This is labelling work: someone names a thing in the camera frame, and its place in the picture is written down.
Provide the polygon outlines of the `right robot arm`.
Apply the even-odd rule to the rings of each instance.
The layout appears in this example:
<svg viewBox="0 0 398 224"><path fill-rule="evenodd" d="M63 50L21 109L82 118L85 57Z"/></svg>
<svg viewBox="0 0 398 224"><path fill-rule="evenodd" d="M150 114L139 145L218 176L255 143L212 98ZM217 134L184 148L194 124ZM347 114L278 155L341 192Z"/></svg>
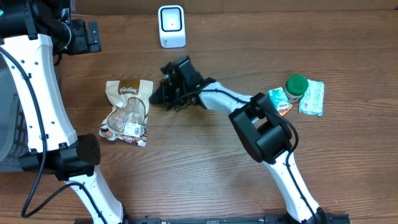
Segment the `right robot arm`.
<svg viewBox="0 0 398 224"><path fill-rule="evenodd" d="M199 105L226 115L246 152L263 163L277 184L291 223L326 223L327 217L311 196L295 163L297 130L280 115L264 93L242 95L213 78L203 78L189 56L169 62L160 71L164 79L150 96L152 105Z"/></svg>

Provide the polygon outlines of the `green capped clear bottle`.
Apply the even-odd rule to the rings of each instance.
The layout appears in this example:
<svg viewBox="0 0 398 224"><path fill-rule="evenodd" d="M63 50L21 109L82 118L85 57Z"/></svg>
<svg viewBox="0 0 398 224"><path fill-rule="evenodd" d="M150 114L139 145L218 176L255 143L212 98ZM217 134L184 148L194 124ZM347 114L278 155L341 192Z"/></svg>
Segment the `green capped clear bottle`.
<svg viewBox="0 0 398 224"><path fill-rule="evenodd" d="M308 80L299 74L292 75L285 83L285 94L291 103L301 99L308 89Z"/></svg>

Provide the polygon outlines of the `orange tissue pack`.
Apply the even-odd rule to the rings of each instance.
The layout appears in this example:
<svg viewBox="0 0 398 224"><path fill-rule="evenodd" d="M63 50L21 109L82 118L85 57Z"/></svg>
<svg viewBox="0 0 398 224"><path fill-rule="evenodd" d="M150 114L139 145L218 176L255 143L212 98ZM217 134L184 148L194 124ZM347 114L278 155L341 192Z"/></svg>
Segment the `orange tissue pack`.
<svg viewBox="0 0 398 224"><path fill-rule="evenodd" d="M290 112L290 110L293 108L293 105L290 105L287 109L284 109L284 110L280 110L280 111L278 111L278 113L281 115L281 116L285 116L288 112Z"/></svg>

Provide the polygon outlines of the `teal wet wipes pack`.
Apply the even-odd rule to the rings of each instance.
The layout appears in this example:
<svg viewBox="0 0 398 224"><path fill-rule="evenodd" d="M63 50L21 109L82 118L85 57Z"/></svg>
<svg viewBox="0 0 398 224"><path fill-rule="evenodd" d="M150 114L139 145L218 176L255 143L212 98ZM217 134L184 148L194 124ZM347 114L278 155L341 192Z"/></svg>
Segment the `teal wet wipes pack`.
<svg viewBox="0 0 398 224"><path fill-rule="evenodd" d="M307 115L323 115L325 84L308 79L308 88L300 100L299 113Z"/></svg>

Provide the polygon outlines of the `teal tissue pack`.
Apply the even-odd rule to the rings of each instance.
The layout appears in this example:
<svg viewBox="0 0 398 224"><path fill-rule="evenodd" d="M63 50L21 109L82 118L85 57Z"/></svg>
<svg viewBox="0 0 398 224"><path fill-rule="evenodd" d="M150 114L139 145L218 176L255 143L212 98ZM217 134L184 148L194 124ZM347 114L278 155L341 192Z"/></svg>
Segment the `teal tissue pack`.
<svg viewBox="0 0 398 224"><path fill-rule="evenodd" d="M271 89L267 92L269 98L271 99L274 108L278 111L290 110L292 105L290 104L287 95L282 87Z"/></svg>

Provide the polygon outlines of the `beige dried mushroom bag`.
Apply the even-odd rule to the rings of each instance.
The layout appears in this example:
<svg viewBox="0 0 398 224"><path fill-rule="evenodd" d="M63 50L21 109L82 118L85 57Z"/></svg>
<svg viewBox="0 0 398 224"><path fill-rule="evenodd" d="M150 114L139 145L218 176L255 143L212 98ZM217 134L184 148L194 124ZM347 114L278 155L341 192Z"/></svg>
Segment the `beige dried mushroom bag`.
<svg viewBox="0 0 398 224"><path fill-rule="evenodd" d="M153 86L149 80L106 82L106 96L113 108L101 123L99 135L109 141L122 140L144 147Z"/></svg>

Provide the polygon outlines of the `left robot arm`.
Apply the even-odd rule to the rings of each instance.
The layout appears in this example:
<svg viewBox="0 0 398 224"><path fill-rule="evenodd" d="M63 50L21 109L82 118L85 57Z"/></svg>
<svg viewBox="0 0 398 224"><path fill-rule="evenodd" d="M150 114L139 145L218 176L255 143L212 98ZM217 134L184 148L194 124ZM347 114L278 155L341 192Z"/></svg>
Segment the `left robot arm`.
<svg viewBox="0 0 398 224"><path fill-rule="evenodd" d="M55 67L62 55L101 51L97 22L71 19L70 1L2 1L1 55L16 86L27 125L22 170L54 175L71 188L92 223L127 223L100 170L94 134L77 135L63 105Z"/></svg>

